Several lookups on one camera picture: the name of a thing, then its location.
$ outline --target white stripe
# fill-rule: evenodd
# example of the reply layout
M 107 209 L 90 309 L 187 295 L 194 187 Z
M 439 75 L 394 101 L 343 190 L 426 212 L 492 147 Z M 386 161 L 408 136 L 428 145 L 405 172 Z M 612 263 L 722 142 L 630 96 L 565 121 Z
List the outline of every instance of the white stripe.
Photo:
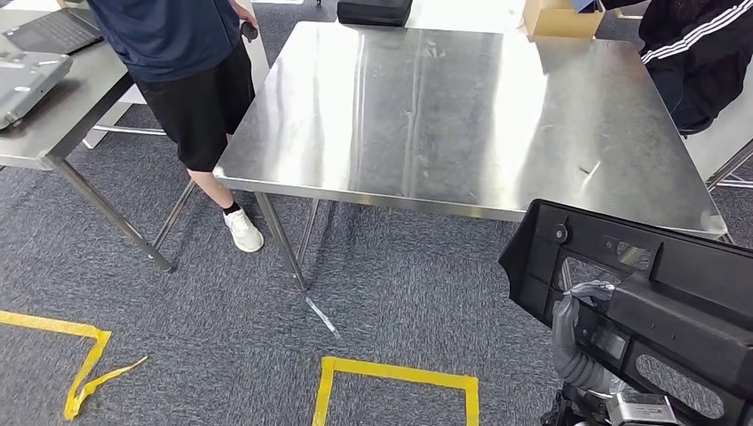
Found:
M 719 29 L 722 29 L 729 24 L 733 23 L 735 20 L 740 18 L 742 14 L 747 12 L 751 7 L 753 7 L 753 0 L 745 0 L 741 4 L 735 5 L 730 9 L 727 9 L 722 14 L 718 15 L 716 18 L 711 20 L 710 22 L 707 22 L 703 25 L 700 25 L 699 27 L 695 28 L 693 31 L 688 33 L 685 37 L 683 37 L 682 40 L 679 40 L 675 42 L 674 44 L 664 46 L 661 49 L 658 49 L 656 51 L 649 51 L 647 52 L 641 60 L 644 64 L 648 63 L 652 59 L 664 59 L 668 58 L 669 56 L 675 55 L 677 53 L 681 53 L 683 51 L 689 50 L 694 44 L 699 42 L 704 36 L 707 36 L 708 34 L 712 34 Z
M 674 51 L 684 51 L 689 49 L 688 42 L 695 39 L 697 36 L 704 36 L 708 33 L 714 32 L 717 28 L 719 28 L 720 25 L 724 25 L 725 22 L 727 22 L 730 17 L 733 17 L 735 12 L 738 11 L 737 6 L 733 6 L 730 9 L 727 9 L 720 15 L 718 15 L 713 20 L 706 22 L 705 24 L 700 25 L 699 27 L 695 28 L 690 33 L 686 34 L 685 37 L 683 37 L 681 40 L 675 42 L 674 44 L 664 46 L 661 49 L 658 49 L 656 51 L 650 51 L 644 57 L 642 58 L 644 63 L 647 63 L 651 59 L 655 59 L 657 56 L 662 55 L 664 53 L 674 52 Z
M 675 51 L 676 49 L 683 48 L 686 45 L 686 43 L 687 43 L 686 38 L 689 39 L 690 37 L 696 36 L 699 33 L 705 33 L 708 30 L 712 30 L 713 28 L 716 27 L 716 25 L 719 23 L 720 20 L 726 19 L 726 17 L 728 15 L 732 14 L 733 12 L 734 12 L 734 7 L 730 8 L 730 9 L 727 9 L 726 11 L 724 11 L 722 14 L 718 15 L 713 20 L 710 20 L 709 22 L 706 22 L 705 24 L 702 24 L 702 25 L 698 26 L 697 28 L 694 28 L 693 31 L 687 33 L 685 35 L 685 37 L 683 37 L 682 39 L 678 40 L 674 44 L 663 46 L 663 47 L 657 49 L 656 51 L 649 51 L 649 52 L 647 52 L 645 55 L 643 55 L 643 58 L 642 58 L 643 62 L 646 63 L 649 60 L 655 58 L 656 56 L 658 56 L 658 55 L 660 55 L 660 54 L 662 54 L 662 53 L 664 53 L 666 51 Z
M 707 31 L 703 31 L 702 33 L 695 34 L 693 37 L 688 37 L 686 40 L 686 44 L 684 44 L 683 46 L 680 46 L 679 48 L 676 48 L 676 49 L 672 49 L 671 51 L 661 52 L 658 55 L 655 55 L 654 57 L 657 59 L 664 59 L 673 54 L 689 50 L 691 46 L 699 42 L 701 38 L 703 38 L 704 36 L 714 33 L 718 31 L 719 29 L 722 29 L 728 26 L 729 24 L 733 23 L 738 18 L 740 18 L 740 16 L 744 14 L 747 10 L 749 10 L 751 5 L 753 5 L 753 0 L 748 0 L 748 1 L 749 1 L 749 4 L 747 5 L 747 7 L 745 4 L 739 4 L 735 6 L 733 9 L 728 9 L 728 11 L 735 11 L 735 13 L 729 14 L 726 17 L 726 19 L 724 19 L 724 21 L 719 21 L 717 25 L 715 25 L 713 28 L 710 28 Z

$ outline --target table top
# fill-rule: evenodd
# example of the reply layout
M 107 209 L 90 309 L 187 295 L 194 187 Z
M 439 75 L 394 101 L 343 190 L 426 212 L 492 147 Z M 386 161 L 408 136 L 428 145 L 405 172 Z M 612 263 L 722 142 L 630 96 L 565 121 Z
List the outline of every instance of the table top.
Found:
M 0 10 L 0 32 L 47 12 Z M 0 35 L 0 51 L 18 49 Z M 73 66 L 13 129 L 0 130 L 0 165 L 48 170 L 64 158 L 128 90 L 131 78 L 107 43 L 72 55 Z
M 215 174 L 469 217 L 520 221 L 543 198 L 726 232 L 625 42 L 299 23 Z

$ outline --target laptop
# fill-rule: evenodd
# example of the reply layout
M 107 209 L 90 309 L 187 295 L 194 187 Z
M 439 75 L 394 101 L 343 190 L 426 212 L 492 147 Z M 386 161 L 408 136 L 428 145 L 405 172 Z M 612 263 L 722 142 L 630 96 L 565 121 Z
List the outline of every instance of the laptop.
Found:
M 89 9 L 63 8 L 5 31 L 3 36 L 23 51 L 69 55 L 102 40 Z
M 58 53 L 0 52 L 0 130 L 20 123 L 72 64 L 71 57 Z

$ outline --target hand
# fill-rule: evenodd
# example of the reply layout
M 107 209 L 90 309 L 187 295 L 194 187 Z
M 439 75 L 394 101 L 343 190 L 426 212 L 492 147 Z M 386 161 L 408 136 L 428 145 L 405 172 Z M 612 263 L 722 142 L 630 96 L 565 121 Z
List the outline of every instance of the hand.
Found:
M 258 29 L 257 17 L 254 16 L 253 13 L 249 12 L 248 9 L 241 6 L 241 4 L 239 4 L 237 0 L 230 0 L 230 5 L 233 6 L 235 13 L 238 13 L 238 18 L 245 20 L 246 22 L 251 24 L 252 27 Z

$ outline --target navy t-shirt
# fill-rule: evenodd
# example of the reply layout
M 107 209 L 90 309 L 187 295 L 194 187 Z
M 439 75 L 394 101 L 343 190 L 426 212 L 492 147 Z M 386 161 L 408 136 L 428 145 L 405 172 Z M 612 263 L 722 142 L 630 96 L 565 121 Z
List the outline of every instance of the navy t-shirt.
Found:
M 230 0 L 89 0 L 89 6 L 123 64 L 145 82 L 212 68 L 241 38 Z

